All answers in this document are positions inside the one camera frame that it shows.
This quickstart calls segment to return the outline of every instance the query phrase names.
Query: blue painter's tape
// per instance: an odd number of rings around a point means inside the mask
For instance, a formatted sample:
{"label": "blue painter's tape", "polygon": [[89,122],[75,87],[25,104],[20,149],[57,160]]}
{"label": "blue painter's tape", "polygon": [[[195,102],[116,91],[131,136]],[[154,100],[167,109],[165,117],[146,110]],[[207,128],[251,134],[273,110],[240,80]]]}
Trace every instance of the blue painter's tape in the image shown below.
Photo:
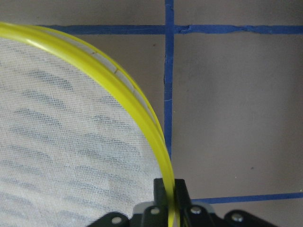
{"label": "blue painter's tape", "polygon": [[303,26],[233,26],[233,25],[188,25],[175,26],[175,34],[206,33],[226,34],[232,32],[254,32],[260,34],[303,34]]}
{"label": "blue painter's tape", "polygon": [[165,0],[164,138],[171,158],[174,1]]}
{"label": "blue painter's tape", "polygon": [[272,195],[250,195],[250,196],[236,196],[236,197],[221,197],[208,199],[194,199],[192,202],[206,202],[209,204],[216,203],[231,203],[231,202],[253,202],[253,201],[268,201],[268,200],[287,200],[303,198],[303,192],[284,193]]}
{"label": "blue painter's tape", "polygon": [[72,25],[49,27],[71,35],[163,35],[165,25]]}

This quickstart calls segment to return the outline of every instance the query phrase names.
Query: blue tape strip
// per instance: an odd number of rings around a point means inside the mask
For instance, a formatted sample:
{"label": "blue tape strip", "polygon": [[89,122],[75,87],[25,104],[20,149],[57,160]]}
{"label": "blue tape strip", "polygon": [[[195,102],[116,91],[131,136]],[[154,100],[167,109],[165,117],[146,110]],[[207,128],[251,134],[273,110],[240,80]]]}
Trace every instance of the blue tape strip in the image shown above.
{"label": "blue tape strip", "polygon": [[163,35],[165,25],[72,25],[49,27],[71,35]]}
{"label": "blue tape strip", "polygon": [[233,26],[233,25],[188,25],[175,26],[176,34],[207,33],[225,34],[232,32],[254,32],[260,34],[303,34],[303,26]]}
{"label": "blue tape strip", "polygon": [[165,0],[164,138],[171,158],[174,1]]}
{"label": "blue tape strip", "polygon": [[[42,25],[42,26],[53,28],[62,32],[66,32],[71,35],[166,35],[165,25],[72,25],[72,26]],[[260,34],[300,35],[303,34],[303,26],[280,26],[280,25],[276,25],[276,26],[250,26],[250,25],[178,26],[176,25],[174,26],[175,34],[190,34],[190,33],[226,34],[232,32],[254,32]]]}
{"label": "blue tape strip", "polygon": [[268,201],[268,200],[287,200],[303,198],[303,192],[272,194],[272,195],[250,195],[250,196],[236,196],[236,197],[221,197],[208,199],[194,199],[192,202],[206,202],[209,204],[216,203],[231,203],[231,202],[253,202],[253,201]]}

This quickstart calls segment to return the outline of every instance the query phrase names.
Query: screw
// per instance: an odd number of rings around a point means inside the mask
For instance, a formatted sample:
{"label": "screw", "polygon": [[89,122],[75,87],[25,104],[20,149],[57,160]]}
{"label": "screw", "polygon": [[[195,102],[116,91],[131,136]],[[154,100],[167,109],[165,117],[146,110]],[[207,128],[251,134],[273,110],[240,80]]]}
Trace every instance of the screw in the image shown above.
{"label": "screw", "polygon": [[193,206],[190,209],[190,212],[192,212],[193,214],[201,214],[201,208],[197,207],[197,206]]}
{"label": "screw", "polygon": [[114,217],[112,219],[112,223],[113,224],[119,224],[122,221],[122,219],[120,217]]}
{"label": "screw", "polygon": [[151,209],[151,214],[153,215],[156,215],[156,214],[159,214],[160,213],[160,210],[158,207],[154,207],[153,209]]}
{"label": "screw", "polygon": [[232,220],[236,221],[236,222],[242,222],[243,221],[243,216],[241,214],[234,213],[232,215]]}

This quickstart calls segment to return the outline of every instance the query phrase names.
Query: yellow plastic rim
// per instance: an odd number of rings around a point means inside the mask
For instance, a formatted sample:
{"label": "yellow plastic rim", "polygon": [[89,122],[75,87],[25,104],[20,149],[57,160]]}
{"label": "yellow plastic rim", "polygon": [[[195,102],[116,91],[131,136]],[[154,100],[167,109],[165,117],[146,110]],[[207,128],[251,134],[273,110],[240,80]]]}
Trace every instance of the yellow plastic rim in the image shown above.
{"label": "yellow plastic rim", "polygon": [[165,141],[157,125],[127,86],[83,50],[33,27],[0,23],[0,37],[34,46],[68,62],[95,80],[123,106],[142,130],[158,160],[169,202],[169,226],[172,226],[175,183]]}
{"label": "yellow plastic rim", "polygon": [[132,85],[134,86],[134,88],[139,92],[139,94],[141,95],[141,97],[144,99],[145,103],[147,104],[147,107],[148,109],[150,110],[150,112],[152,113],[152,116],[156,122],[156,125],[157,125],[157,128],[161,134],[161,136],[163,136],[164,138],[164,135],[163,135],[163,131],[162,131],[162,128],[161,128],[161,125],[160,125],[160,122],[157,118],[157,115],[156,113],[154,112],[153,108],[152,108],[152,105],[150,104],[150,102],[148,101],[148,99],[146,98],[145,94],[142,92],[142,90],[140,89],[139,85],[133,80],[133,78],[122,68],[121,65],[119,65],[117,62],[115,62],[113,59],[111,59],[107,54],[105,54],[104,52],[102,52],[101,50],[99,50],[98,48],[96,48],[95,46],[83,41],[82,39],[79,39],[75,36],[72,36],[70,34],[67,34],[67,33],[64,33],[64,32],[61,32],[61,31],[58,31],[58,30],[54,30],[54,29],[51,29],[51,28],[47,28],[47,27],[41,27],[41,26],[34,26],[34,25],[29,25],[28,27],[32,27],[32,28],[36,28],[38,29],[39,31],[49,31],[49,32],[53,32],[53,33],[57,33],[57,34],[60,34],[60,35],[63,35],[67,38],[70,38],[76,42],[79,42],[85,46],[87,46],[88,48],[92,49],[93,51],[101,54],[103,57],[105,57],[107,60],[109,60],[114,66],[117,67],[117,69],[119,71],[121,71],[126,77],[127,79],[132,83]]}

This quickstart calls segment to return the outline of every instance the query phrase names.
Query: floor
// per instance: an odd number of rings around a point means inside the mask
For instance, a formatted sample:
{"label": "floor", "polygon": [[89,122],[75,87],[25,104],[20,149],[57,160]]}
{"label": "floor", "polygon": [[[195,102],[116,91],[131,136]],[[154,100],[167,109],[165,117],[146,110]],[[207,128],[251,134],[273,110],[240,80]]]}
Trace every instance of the floor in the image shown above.
{"label": "floor", "polygon": [[88,25],[59,29],[138,82],[191,198],[302,225],[303,1],[2,0],[0,21]]}

